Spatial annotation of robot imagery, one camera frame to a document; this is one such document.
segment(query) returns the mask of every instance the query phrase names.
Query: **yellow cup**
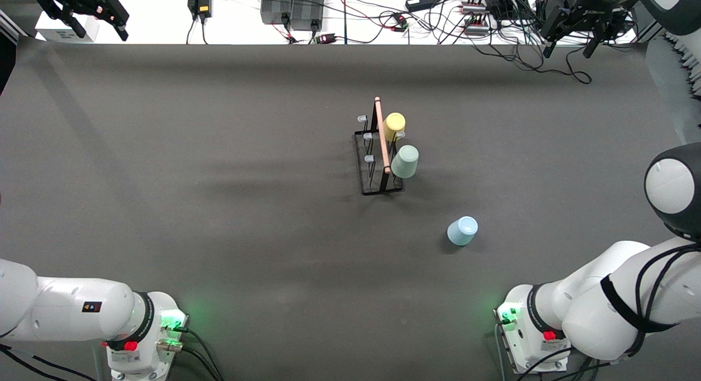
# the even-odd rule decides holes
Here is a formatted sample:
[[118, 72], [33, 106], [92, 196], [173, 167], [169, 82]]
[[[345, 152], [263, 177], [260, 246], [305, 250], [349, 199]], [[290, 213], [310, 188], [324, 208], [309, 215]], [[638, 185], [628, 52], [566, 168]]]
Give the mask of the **yellow cup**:
[[403, 132], [406, 120], [400, 113], [391, 113], [385, 118], [385, 139], [392, 141], [396, 132]]

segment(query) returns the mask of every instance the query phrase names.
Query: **white circular cap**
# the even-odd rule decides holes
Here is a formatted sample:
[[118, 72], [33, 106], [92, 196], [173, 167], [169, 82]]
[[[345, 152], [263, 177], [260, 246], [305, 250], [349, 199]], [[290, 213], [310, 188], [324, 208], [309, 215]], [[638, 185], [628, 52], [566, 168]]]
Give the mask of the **white circular cap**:
[[645, 192], [650, 203], [667, 214], [680, 213], [694, 198], [694, 177], [676, 159], [662, 159], [648, 171]]

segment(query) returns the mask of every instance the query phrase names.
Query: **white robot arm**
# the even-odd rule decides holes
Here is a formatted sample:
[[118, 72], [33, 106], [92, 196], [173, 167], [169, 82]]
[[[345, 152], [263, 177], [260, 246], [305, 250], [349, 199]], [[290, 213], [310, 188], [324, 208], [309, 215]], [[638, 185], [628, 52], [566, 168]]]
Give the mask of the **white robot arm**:
[[496, 314], [516, 373], [565, 371], [570, 347], [618, 361], [645, 334], [701, 316], [701, 143], [657, 156], [645, 191], [678, 237], [620, 241], [563, 280], [513, 288]]
[[165, 293], [104, 279], [37, 277], [0, 259], [0, 343], [100, 339], [113, 378], [153, 381], [168, 376], [174, 357], [160, 349], [180, 340], [166, 327], [185, 321]]

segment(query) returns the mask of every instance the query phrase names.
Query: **wooden handle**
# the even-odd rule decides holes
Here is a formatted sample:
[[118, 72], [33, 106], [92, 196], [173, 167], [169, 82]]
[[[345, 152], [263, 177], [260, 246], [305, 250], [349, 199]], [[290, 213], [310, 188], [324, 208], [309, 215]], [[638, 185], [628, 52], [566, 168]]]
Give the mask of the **wooden handle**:
[[380, 147], [382, 148], [382, 163], [387, 174], [392, 173], [390, 169], [390, 157], [387, 154], [387, 142], [385, 141], [385, 124], [382, 121], [382, 102], [380, 97], [375, 97], [375, 112], [377, 113], [377, 131], [380, 136]]

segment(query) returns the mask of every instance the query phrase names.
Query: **white box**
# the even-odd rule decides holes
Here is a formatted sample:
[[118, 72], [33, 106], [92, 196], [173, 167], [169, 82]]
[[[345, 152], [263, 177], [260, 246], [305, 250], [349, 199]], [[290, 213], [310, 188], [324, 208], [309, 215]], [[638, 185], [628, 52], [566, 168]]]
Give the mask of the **white box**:
[[97, 37], [97, 32], [100, 29], [100, 24], [92, 16], [86, 16], [84, 14], [74, 14], [73, 15], [78, 22], [85, 28], [85, 37], [80, 39], [78, 35], [66, 24], [63, 24], [61, 20], [52, 20], [45, 13], [39, 16], [37, 25], [35, 29], [39, 34], [43, 36], [44, 39], [50, 40], [51, 42], [65, 42], [65, 43], [92, 43]]

